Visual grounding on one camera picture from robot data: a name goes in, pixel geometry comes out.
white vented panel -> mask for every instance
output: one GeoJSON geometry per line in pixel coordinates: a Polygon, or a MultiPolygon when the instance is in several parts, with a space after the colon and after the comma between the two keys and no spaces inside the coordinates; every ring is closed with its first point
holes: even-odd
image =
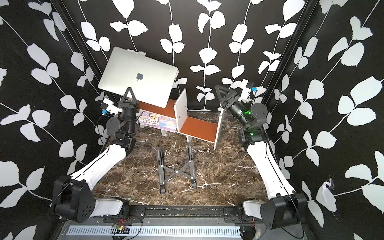
{"type": "MultiPolygon", "coordinates": [[[[133,226],[129,234],[116,233],[115,236],[134,236],[139,230],[140,226],[133,226]]],[[[116,229],[112,229],[112,226],[72,225],[69,227],[66,235],[110,236],[115,231],[116,229]]],[[[240,227],[235,226],[143,226],[138,236],[241,238],[240,227]]]]}

apple logo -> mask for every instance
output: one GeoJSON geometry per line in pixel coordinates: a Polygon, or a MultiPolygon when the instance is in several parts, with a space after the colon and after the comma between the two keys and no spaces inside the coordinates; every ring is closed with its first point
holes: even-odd
{"type": "Polygon", "coordinates": [[[142,80],[143,79],[143,74],[138,73],[136,78],[137,78],[136,81],[138,81],[139,79],[142,80]]]}

laptop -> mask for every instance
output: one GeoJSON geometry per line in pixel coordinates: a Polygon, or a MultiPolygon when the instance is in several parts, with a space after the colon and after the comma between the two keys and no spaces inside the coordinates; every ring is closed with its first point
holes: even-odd
{"type": "Polygon", "coordinates": [[[178,73],[177,67],[114,47],[98,87],[119,95],[131,87],[137,100],[165,108],[178,73]]]}

brown marble surface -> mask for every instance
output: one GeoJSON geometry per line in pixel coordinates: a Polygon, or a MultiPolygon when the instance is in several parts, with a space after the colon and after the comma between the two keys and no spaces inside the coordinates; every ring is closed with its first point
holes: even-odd
{"type": "MultiPolygon", "coordinates": [[[[219,113],[188,113],[188,116],[218,122],[219,113]]],[[[132,204],[148,205],[233,205],[245,199],[266,201],[264,183],[251,157],[239,145],[241,127],[224,113],[221,135],[214,144],[193,138],[197,189],[182,175],[166,183],[166,194],[160,195],[156,147],[165,152],[165,165],[181,168],[187,161],[186,137],[159,129],[136,128],[136,146],[124,160],[110,169],[93,189],[95,197],[120,197],[132,204]]]]}

wall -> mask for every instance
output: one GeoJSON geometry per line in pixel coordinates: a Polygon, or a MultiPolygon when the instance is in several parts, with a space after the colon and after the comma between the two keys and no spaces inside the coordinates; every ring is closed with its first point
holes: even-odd
{"type": "Polygon", "coordinates": [[[100,151],[104,93],[50,2],[1,0],[0,32],[0,239],[47,239],[54,181],[100,151]]]}
{"type": "Polygon", "coordinates": [[[283,174],[317,239],[382,239],[382,1],[320,1],[267,102],[283,174]]]}
{"type": "MultiPolygon", "coordinates": [[[[187,88],[189,110],[217,111],[215,85],[266,87],[304,0],[65,1],[101,72],[115,46],[179,69],[170,98],[187,88]]],[[[259,88],[261,101],[265,88],[259,88]]]]}

